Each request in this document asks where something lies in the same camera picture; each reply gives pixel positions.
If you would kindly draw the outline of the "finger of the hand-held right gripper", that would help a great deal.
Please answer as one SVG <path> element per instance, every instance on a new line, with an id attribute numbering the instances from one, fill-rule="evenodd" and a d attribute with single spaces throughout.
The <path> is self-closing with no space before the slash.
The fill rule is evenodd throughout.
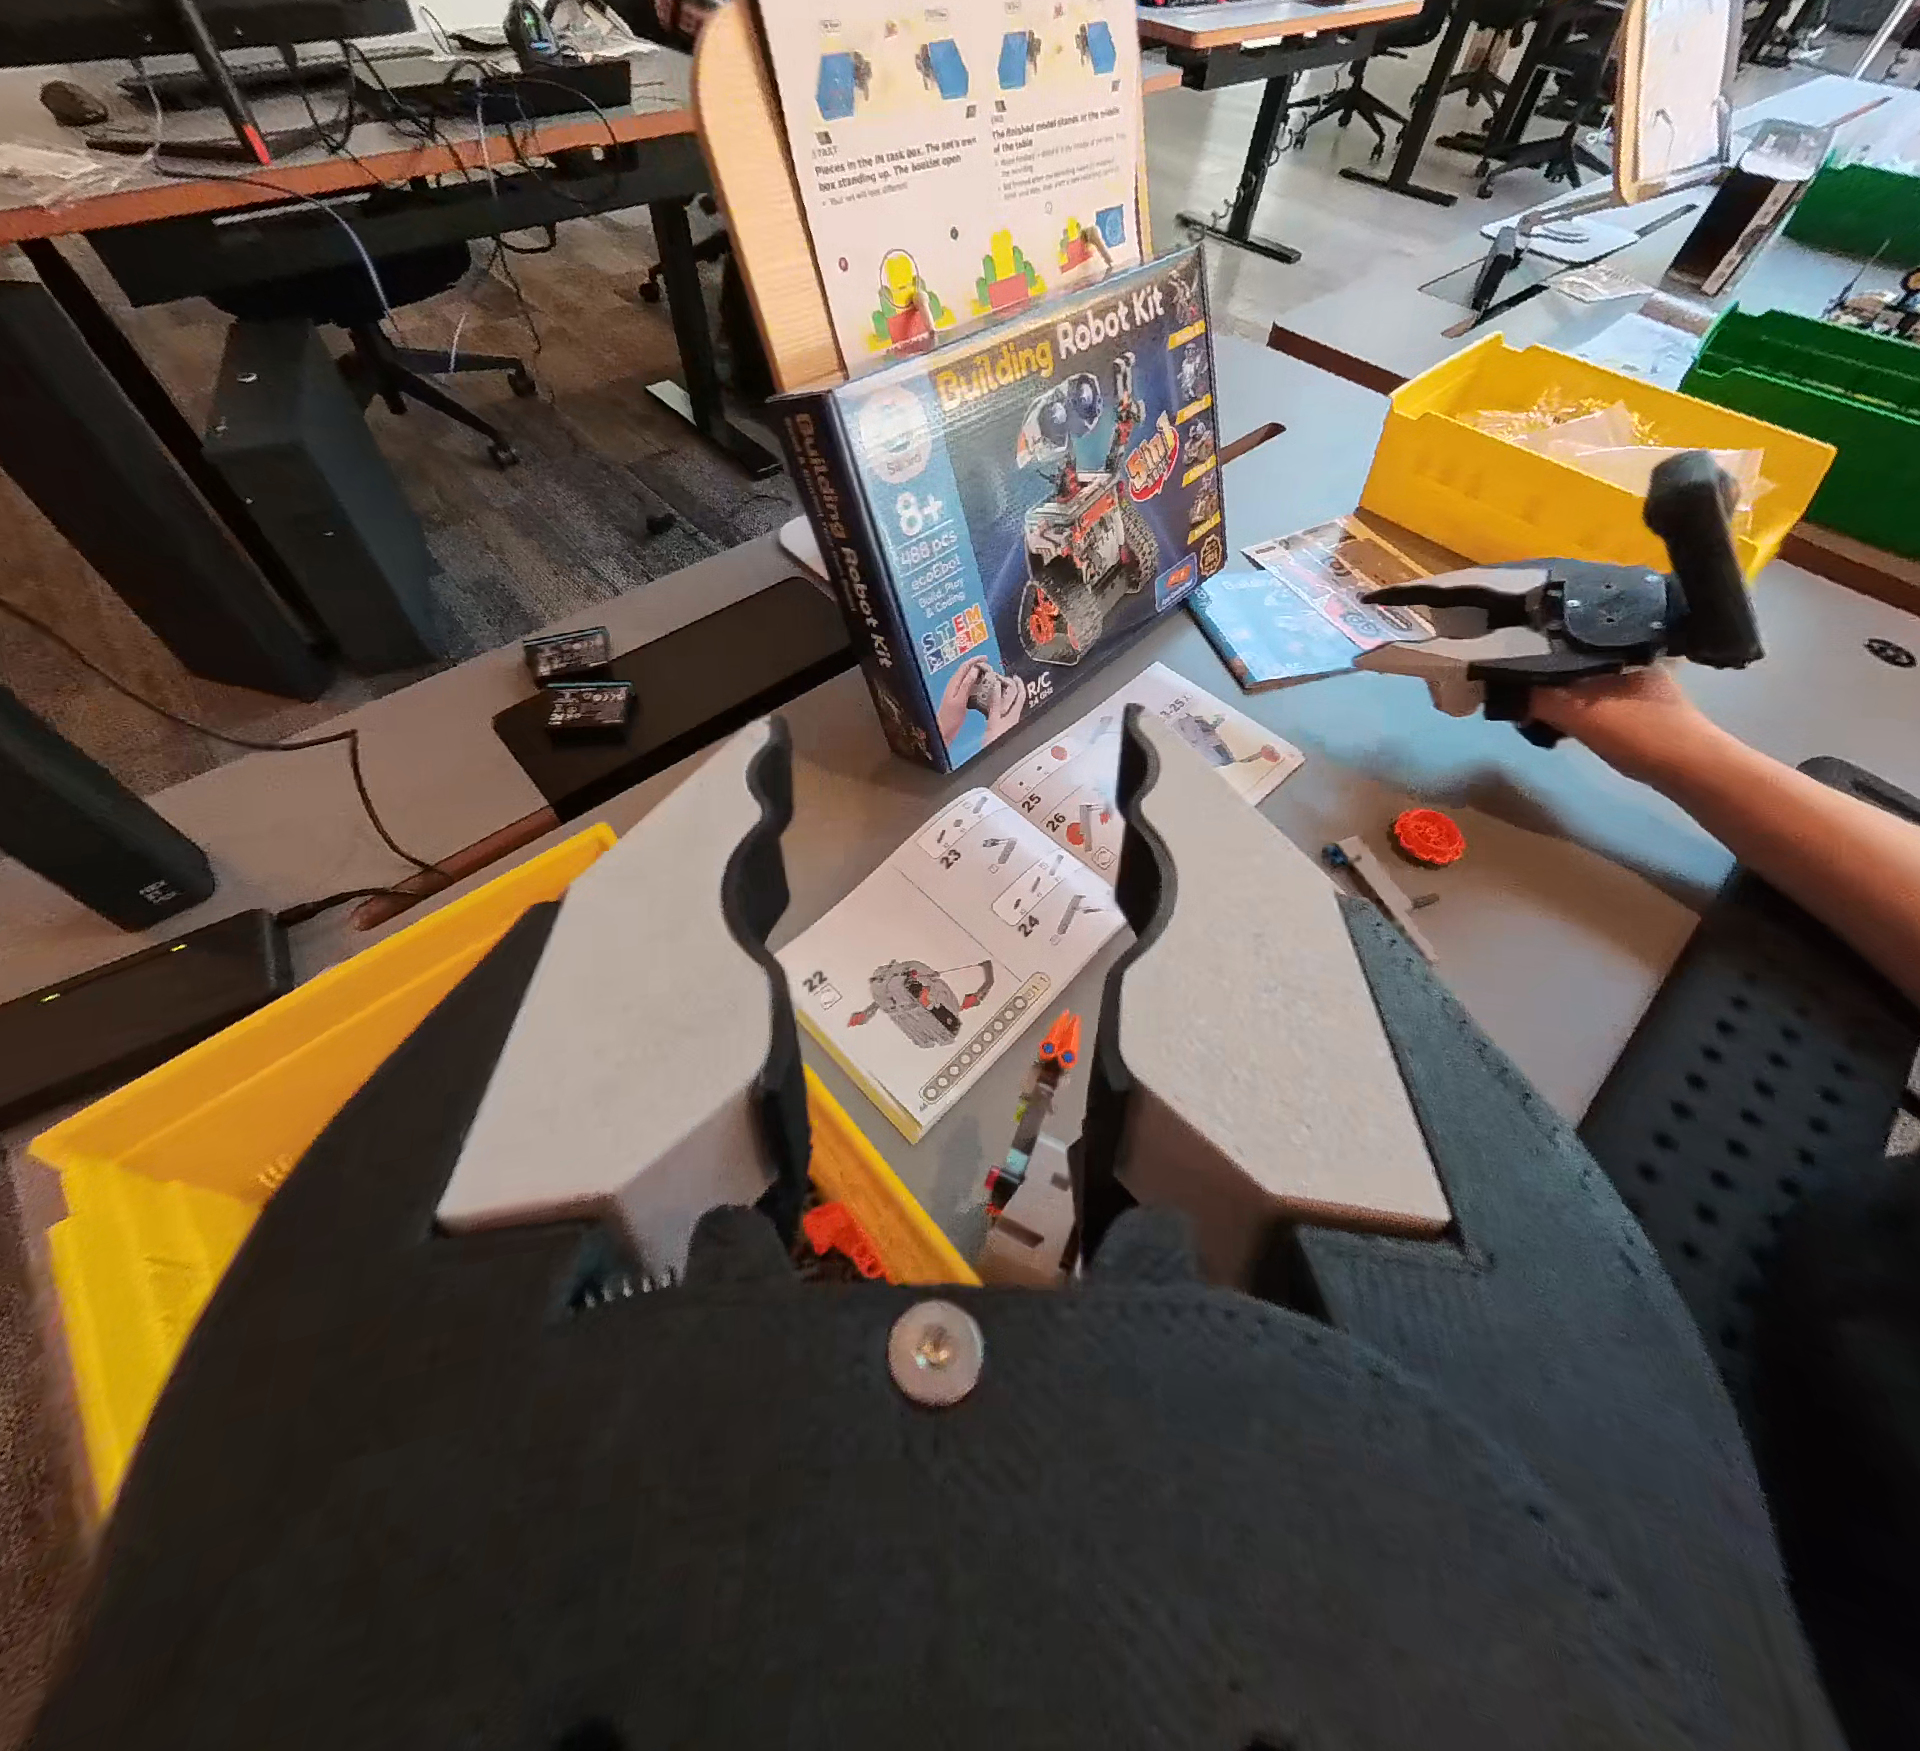
<path id="1" fill-rule="evenodd" d="M 1417 678 L 1432 706 L 1453 718 L 1486 715 L 1486 684 L 1474 666 L 1507 658 L 1507 630 L 1468 638 L 1437 636 L 1422 642 L 1388 642 L 1361 654 L 1354 670 L 1374 677 Z"/>
<path id="2" fill-rule="evenodd" d="M 1361 594 L 1374 614 L 1418 615 L 1429 631 L 1402 649 L 1521 649 L 1522 569 L 1465 569 Z"/>

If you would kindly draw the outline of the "green plastic bin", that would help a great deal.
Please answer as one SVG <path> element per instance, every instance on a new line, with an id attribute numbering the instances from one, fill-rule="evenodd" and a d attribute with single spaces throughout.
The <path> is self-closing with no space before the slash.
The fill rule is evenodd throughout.
<path id="1" fill-rule="evenodd" d="M 1906 166 L 1827 161 L 1793 208 L 1786 237 L 1812 250 L 1912 271 L 1919 264 L 1919 173 Z"/>
<path id="2" fill-rule="evenodd" d="M 1783 308 L 1719 316 L 1684 394 L 1830 445 L 1804 516 L 1919 560 L 1919 348 Z"/>

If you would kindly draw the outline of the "brown-edged office desk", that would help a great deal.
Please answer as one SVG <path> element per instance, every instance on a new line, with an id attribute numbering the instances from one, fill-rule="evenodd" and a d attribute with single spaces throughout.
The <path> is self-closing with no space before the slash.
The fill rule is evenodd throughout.
<path id="1" fill-rule="evenodd" d="M 689 79 L 687 59 L 644 57 L 626 108 L 494 125 L 426 115 L 405 101 L 402 118 L 357 127 L 344 154 L 314 144 L 263 169 L 148 160 L 141 139 L 130 156 L 83 157 L 94 184 L 56 184 L 47 203 L 28 197 L 25 178 L 4 179 L 4 250 L 53 281 L 59 241 L 114 234 L 114 276 L 132 302 L 152 304 L 347 259 L 504 244 L 520 233 L 644 210 L 680 360 L 677 375 L 650 384 L 648 394 L 747 479 L 768 480 L 780 473 L 779 457 L 732 422 L 716 370 L 687 223 L 689 206 L 715 195 Z"/>

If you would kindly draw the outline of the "blue robot kit box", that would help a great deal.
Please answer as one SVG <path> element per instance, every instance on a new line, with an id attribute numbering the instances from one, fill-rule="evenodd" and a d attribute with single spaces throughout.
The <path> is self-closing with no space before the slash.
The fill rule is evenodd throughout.
<path id="1" fill-rule="evenodd" d="M 1228 554 L 1196 244 L 776 410 L 888 746 L 936 775 Z"/>

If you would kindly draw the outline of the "black flat device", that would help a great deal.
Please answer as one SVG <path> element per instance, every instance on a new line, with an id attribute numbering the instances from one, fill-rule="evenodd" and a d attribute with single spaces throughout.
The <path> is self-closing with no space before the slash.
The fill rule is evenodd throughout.
<path id="1" fill-rule="evenodd" d="M 353 59 L 357 100 L 387 121 L 518 127 L 546 118 L 612 115 L 632 106 L 626 59 L 492 69 L 474 59 Z"/>

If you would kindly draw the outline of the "partly built robot model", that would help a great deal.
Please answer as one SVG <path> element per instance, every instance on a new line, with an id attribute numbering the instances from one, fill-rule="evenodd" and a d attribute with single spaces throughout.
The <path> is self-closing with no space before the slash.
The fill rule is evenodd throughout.
<path id="1" fill-rule="evenodd" d="M 1077 1067 L 1080 1047 L 1080 1014 L 1059 1013 L 1022 1079 L 1015 1133 L 1002 1163 L 983 1183 L 988 1228 L 974 1270 L 984 1285 L 1058 1288 L 1076 1271 L 1071 1144 L 1052 1124 L 1052 1107 Z"/>

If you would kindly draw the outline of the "black mesh office chair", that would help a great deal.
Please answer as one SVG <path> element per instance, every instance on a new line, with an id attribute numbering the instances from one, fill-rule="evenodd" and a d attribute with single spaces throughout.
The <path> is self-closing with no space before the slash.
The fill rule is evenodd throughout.
<path id="1" fill-rule="evenodd" d="M 1580 1124 L 1728 1382 L 1789 1219 L 1886 1154 L 1917 1004 L 1736 865 Z"/>

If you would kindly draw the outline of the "grey beam assembly with axle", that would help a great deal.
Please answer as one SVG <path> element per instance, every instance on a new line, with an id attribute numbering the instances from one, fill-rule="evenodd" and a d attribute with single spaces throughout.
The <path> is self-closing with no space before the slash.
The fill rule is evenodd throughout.
<path id="1" fill-rule="evenodd" d="M 1355 885 L 1376 903 L 1380 913 L 1396 922 L 1410 947 L 1417 949 L 1431 967 L 1438 964 L 1438 950 L 1421 927 L 1418 901 L 1396 883 L 1376 851 L 1359 837 L 1347 837 L 1325 846 L 1324 860 L 1333 872 L 1350 875 Z"/>

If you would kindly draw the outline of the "blue closed instruction booklet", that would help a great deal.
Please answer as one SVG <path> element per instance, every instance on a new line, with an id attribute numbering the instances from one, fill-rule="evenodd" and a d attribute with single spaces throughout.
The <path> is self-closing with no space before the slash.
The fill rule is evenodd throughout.
<path id="1" fill-rule="evenodd" d="M 1258 568 L 1200 584 L 1189 612 L 1245 695 L 1347 675 L 1383 646 L 1352 636 L 1335 615 Z"/>

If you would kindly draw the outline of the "robot sticker sheet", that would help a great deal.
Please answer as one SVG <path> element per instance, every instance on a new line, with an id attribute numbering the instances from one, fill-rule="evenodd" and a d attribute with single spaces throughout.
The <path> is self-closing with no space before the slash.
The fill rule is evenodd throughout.
<path id="1" fill-rule="evenodd" d="M 1359 603 L 1380 589 L 1432 578 L 1426 563 L 1355 515 L 1261 539 L 1243 556 L 1316 603 Z"/>

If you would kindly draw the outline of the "brown open box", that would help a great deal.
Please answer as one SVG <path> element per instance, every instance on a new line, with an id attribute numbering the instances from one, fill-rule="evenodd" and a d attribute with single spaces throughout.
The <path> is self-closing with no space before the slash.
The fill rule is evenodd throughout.
<path id="1" fill-rule="evenodd" d="M 1756 121 L 1669 264 L 1663 291 L 1694 299 L 1723 297 L 1802 203 L 1838 134 L 1888 103 L 1888 97 L 1869 100 L 1821 124 L 1788 115 Z"/>

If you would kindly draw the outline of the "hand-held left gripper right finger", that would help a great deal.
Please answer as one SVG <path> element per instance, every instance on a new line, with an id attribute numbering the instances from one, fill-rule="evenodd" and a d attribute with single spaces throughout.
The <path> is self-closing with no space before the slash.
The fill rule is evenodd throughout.
<path id="1" fill-rule="evenodd" d="M 1171 1213 L 1254 1285 L 1284 1228 L 1437 1243 L 1443 1174 L 1332 879 L 1141 704 L 1121 715 L 1113 895 L 1077 1142 L 1077 1245 Z"/>

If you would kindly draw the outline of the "black power supply box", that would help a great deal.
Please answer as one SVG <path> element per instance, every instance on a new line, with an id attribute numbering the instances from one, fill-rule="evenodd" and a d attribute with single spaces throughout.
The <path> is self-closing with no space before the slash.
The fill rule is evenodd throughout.
<path id="1" fill-rule="evenodd" d="M 286 928 L 248 911 L 12 997 L 2 1006 L 2 1128 L 125 1085 L 293 984 Z"/>

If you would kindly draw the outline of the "grey desk with brown edge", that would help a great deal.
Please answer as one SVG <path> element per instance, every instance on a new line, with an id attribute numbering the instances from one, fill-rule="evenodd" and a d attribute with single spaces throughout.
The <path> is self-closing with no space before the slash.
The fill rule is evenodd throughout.
<path id="1" fill-rule="evenodd" d="M 1713 185 L 1672 191 L 1649 203 L 1697 189 L 1706 195 L 1704 210 L 1714 194 Z M 1544 225 L 1560 216 L 1612 210 L 1610 195 L 1603 181 L 1594 181 L 1578 189 L 1570 206 L 1553 204 L 1536 210 L 1536 218 Z M 1721 308 L 1740 299 L 1751 308 L 1780 307 L 1814 312 L 1855 276 L 1872 283 L 1895 279 L 1895 267 L 1796 246 L 1786 237 L 1789 216 L 1719 299 L 1663 291 L 1663 276 L 1692 231 L 1684 229 L 1676 241 L 1679 249 L 1643 261 L 1636 279 L 1622 279 L 1607 288 L 1602 286 L 1599 275 L 1561 279 L 1552 297 L 1532 299 L 1468 336 L 1453 338 L 1448 333 L 1451 307 L 1424 299 L 1421 284 L 1438 272 L 1447 259 L 1465 255 L 1481 225 L 1494 221 L 1490 206 L 1479 206 L 1468 210 L 1466 223 L 1456 229 L 1448 244 L 1418 257 L 1386 259 L 1355 283 L 1279 312 L 1269 345 L 1366 388 L 1392 391 L 1489 333 L 1505 336 L 1515 348 L 1546 345 L 1578 351 L 1622 317 L 1636 312 L 1660 316 L 1679 327 L 1703 332 Z"/>

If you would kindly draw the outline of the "person's right forearm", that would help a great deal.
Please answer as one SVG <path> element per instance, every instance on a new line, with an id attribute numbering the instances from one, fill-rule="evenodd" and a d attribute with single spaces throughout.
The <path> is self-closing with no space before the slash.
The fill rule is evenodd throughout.
<path id="1" fill-rule="evenodd" d="M 1647 780 L 1742 867 L 1919 999 L 1919 830 L 1721 731 L 1680 700 Z"/>

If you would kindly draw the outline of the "yellow plastic bin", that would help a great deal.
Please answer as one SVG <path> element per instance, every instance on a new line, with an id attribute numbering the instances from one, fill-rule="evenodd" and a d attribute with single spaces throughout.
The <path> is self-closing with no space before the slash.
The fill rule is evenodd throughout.
<path id="1" fill-rule="evenodd" d="M 1670 568 L 1643 525 L 1643 490 L 1538 451 L 1550 420 L 1622 410 L 1633 448 L 1756 455 L 1736 516 L 1755 579 L 1806 516 L 1838 448 L 1552 348 L 1492 333 L 1412 378 L 1388 402 L 1359 506 L 1474 565 L 1524 560 Z"/>
<path id="2" fill-rule="evenodd" d="M 591 827 L 33 1142 L 67 1204 L 53 1260 L 102 1515 L 208 1300 L 328 1124 L 345 1151 L 298 1187 L 263 1247 L 280 1253 L 271 1273 L 344 1270 L 361 1221 L 375 1239 L 395 1223 L 402 1243 L 438 1224 L 558 903 L 615 843 Z M 978 1285 L 808 1067 L 805 1085 L 808 1180 L 851 1206 L 898 1283 Z"/>

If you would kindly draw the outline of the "wooden board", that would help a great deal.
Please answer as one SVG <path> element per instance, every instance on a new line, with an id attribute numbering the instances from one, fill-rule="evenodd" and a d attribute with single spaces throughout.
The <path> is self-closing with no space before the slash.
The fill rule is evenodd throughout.
<path id="1" fill-rule="evenodd" d="M 734 264 L 780 394 L 848 380 L 750 0 L 709 14 L 689 106 Z"/>

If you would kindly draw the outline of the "clear plastic bag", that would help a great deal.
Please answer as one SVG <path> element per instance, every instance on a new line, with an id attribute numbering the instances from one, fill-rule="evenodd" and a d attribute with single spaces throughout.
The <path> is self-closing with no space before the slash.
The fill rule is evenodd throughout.
<path id="1" fill-rule="evenodd" d="M 1458 420 L 1631 496 L 1645 496 L 1658 467 L 1688 453 L 1714 461 L 1739 504 L 1770 490 L 1765 453 L 1732 445 L 1723 422 L 1697 413 L 1655 413 L 1622 397 L 1552 394 L 1526 406 L 1466 410 Z"/>

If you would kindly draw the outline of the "cardboard stand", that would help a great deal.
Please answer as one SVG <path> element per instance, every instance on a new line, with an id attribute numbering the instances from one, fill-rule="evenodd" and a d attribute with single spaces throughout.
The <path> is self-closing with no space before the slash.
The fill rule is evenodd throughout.
<path id="1" fill-rule="evenodd" d="M 1620 31 L 1614 187 L 1623 206 L 1721 175 L 1742 0 L 1628 0 Z"/>

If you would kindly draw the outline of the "person's right hand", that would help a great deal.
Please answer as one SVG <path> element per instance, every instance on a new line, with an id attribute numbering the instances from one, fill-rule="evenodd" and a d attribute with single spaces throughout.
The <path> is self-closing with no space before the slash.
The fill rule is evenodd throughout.
<path id="1" fill-rule="evenodd" d="M 1663 666 L 1536 687 L 1529 715 L 1570 736 L 1623 779 L 1667 788 L 1709 754 L 1719 731 Z"/>

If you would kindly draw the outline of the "black keyboard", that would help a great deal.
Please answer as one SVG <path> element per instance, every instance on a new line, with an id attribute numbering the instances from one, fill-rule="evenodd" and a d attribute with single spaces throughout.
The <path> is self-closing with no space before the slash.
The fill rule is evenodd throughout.
<path id="1" fill-rule="evenodd" d="M 321 91 L 344 83 L 351 70 L 378 65 L 413 62 L 431 59 L 436 52 L 423 37 L 402 37 L 378 41 L 371 47 L 347 50 L 339 44 L 323 49 L 298 49 L 297 61 L 289 62 L 277 55 L 253 55 L 253 59 L 229 59 L 229 70 L 234 87 L 250 103 L 265 100 L 293 97 L 301 89 Z M 215 89 L 204 73 L 193 67 L 157 69 L 149 73 L 130 73 L 117 83 L 119 93 L 135 108 L 195 109 L 215 106 Z"/>

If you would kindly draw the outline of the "open white instruction booklet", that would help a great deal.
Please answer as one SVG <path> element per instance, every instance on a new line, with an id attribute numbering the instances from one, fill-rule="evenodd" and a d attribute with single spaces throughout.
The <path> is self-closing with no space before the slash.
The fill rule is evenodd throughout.
<path id="1" fill-rule="evenodd" d="M 1304 763 L 1281 735 L 1162 661 L 952 797 L 851 895 L 780 950 L 797 1020 L 905 1142 L 1121 930 L 1113 888 L 1124 715 L 1193 748 L 1243 804 Z"/>

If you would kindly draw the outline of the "white instruction poster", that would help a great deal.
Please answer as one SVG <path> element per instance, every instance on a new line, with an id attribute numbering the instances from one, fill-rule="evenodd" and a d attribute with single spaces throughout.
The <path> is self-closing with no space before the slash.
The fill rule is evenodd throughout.
<path id="1" fill-rule="evenodd" d="M 851 375 L 1149 257 L 1135 0 L 753 0 Z"/>

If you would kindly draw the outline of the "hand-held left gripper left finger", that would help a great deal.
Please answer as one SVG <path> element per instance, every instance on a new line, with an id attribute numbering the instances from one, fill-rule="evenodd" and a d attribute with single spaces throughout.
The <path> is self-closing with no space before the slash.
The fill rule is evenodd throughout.
<path id="1" fill-rule="evenodd" d="M 610 1224 L 650 1280 L 681 1280 L 709 1211 L 759 1211 L 793 1250 L 810 1121 L 788 981 L 793 742 L 780 717 L 725 739 L 558 903 L 442 1192 L 464 1235 Z"/>

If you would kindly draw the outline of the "black swivel chair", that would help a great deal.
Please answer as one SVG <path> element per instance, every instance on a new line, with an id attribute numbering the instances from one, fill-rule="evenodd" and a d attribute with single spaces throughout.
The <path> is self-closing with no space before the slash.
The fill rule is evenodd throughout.
<path id="1" fill-rule="evenodd" d="M 208 302 L 236 324 L 303 322 L 349 338 L 339 371 L 361 408 L 383 403 L 397 418 L 409 408 L 430 410 L 484 441 L 499 469 L 517 469 L 517 448 L 492 420 L 471 411 L 446 394 L 442 380 L 459 373 L 496 373 L 515 397 L 537 397 L 530 367 L 515 356 L 444 351 L 397 345 L 392 316 L 431 299 L 444 299 L 474 271 L 467 243 L 403 250 L 367 261 L 303 271 L 263 283 L 217 291 Z"/>

